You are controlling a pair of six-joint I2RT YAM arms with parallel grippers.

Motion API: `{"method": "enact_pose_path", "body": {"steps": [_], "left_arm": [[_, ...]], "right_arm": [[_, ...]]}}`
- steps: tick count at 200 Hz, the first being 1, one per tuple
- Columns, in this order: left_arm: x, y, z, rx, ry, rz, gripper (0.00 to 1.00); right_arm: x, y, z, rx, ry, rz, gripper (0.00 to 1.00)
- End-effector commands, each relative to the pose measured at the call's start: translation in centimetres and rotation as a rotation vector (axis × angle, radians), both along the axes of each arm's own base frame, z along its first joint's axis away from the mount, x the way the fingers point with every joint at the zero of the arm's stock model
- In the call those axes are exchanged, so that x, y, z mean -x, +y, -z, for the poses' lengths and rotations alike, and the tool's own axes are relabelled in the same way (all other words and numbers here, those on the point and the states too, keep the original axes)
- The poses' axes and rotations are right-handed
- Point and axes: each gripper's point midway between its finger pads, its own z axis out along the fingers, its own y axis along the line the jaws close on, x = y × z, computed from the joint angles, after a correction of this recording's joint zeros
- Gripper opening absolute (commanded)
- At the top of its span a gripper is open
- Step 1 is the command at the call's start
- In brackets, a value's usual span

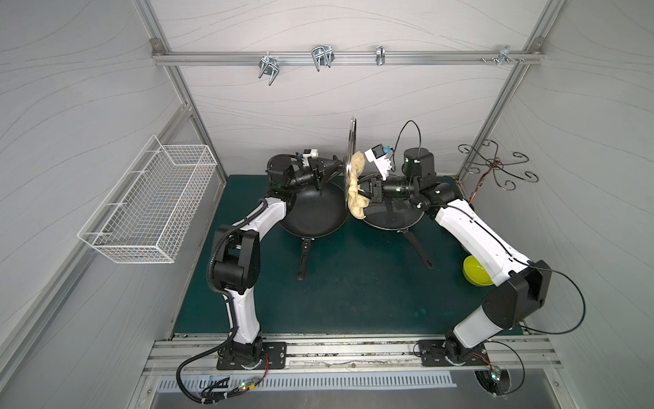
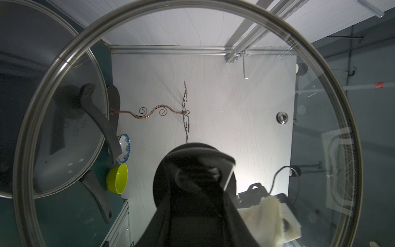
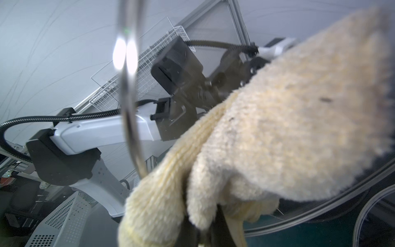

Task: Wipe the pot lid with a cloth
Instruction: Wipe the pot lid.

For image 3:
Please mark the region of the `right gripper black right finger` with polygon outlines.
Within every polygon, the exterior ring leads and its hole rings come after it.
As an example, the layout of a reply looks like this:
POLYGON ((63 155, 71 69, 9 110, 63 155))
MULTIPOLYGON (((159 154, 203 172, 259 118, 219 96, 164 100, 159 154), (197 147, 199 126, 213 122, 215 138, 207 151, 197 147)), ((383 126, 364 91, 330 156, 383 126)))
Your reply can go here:
POLYGON ((210 236, 212 247, 236 247, 220 206, 210 226, 210 236))

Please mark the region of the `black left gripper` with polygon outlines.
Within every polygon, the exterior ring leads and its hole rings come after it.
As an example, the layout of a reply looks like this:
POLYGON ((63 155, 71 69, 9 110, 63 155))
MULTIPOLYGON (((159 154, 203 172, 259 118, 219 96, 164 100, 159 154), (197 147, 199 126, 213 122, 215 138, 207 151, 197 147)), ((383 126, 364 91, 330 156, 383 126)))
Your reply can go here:
POLYGON ((267 59, 258 56, 255 45, 184 41, 177 37, 158 53, 151 75, 169 95, 185 99, 196 108, 210 110, 233 91, 248 84, 267 64, 267 59), (192 46, 225 50, 219 65, 208 77, 204 76, 202 63, 190 49, 192 46))

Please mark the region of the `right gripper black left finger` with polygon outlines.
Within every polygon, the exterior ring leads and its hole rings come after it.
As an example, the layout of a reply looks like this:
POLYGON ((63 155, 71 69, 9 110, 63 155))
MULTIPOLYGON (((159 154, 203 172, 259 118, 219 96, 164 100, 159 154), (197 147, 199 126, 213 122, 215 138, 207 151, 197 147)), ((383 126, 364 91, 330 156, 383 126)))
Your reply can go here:
POLYGON ((174 247, 198 247, 200 231, 189 221, 188 215, 184 217, 180 233, 174 247))

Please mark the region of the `glass pot lid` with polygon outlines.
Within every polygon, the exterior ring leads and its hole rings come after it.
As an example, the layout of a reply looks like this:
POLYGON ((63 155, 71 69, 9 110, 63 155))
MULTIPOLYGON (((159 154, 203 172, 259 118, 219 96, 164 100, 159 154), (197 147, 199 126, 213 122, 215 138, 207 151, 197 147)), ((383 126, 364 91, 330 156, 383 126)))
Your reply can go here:
POLYGON ((280 200, 279 209, 273 215, 262 216, 256 223, 245 223, 246 237, 266 235, 313 220, 356 197, 366 195, 371 187, 395 171, 395 156, 379 158, 373 167, 357 178, 357 181, 339 195, 324 201, 295 202, 280 200))
POLYGON ((140 179, 148 175, 138 135, 135 90, 143 12, 144 1, 119 2, 117 37, 113 50, 114 68, 119 72, 120 106, 125 139, 140 179))

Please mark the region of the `yellow cleaning cloth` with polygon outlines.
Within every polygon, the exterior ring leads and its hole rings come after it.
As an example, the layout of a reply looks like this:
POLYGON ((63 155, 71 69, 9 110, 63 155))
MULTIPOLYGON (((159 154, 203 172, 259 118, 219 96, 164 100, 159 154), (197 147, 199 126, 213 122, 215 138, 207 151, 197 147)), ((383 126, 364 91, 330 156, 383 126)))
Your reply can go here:
POLYGON ((134 188, 120 247, 173 247, 184 217, 210 233, 222 208, 238 247, 243 223, 280 199, 328 200, 394 142, 386 10, 358 10, 291 48, 200 118, 134 188))

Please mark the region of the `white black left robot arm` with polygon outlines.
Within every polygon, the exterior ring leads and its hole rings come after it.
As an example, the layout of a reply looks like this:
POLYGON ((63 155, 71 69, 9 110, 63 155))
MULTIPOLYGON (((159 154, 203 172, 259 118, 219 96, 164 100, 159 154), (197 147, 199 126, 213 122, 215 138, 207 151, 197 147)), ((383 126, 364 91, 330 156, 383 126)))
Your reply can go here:
MULTIPOLYGON (((219 65, 203 75, 203 65, 192 46, 217 46, 209 41, 173 39, 153 56, 149 76, 168 96, 141 100, 137 106, 136 136, 141 141, 172 141, 234 90, 249 83, 256 72, 273 60, 267 47, 225 45, 219 65)), ((27 149, 39 177, 48 183, 77 188, 105 207, 110 216, 124 215, 129 191, 107 171, 99 148, 125 142, 120 115, 102 112, 100 118, 67 115, 53 129, 44 129, 28 142, 27 149)))

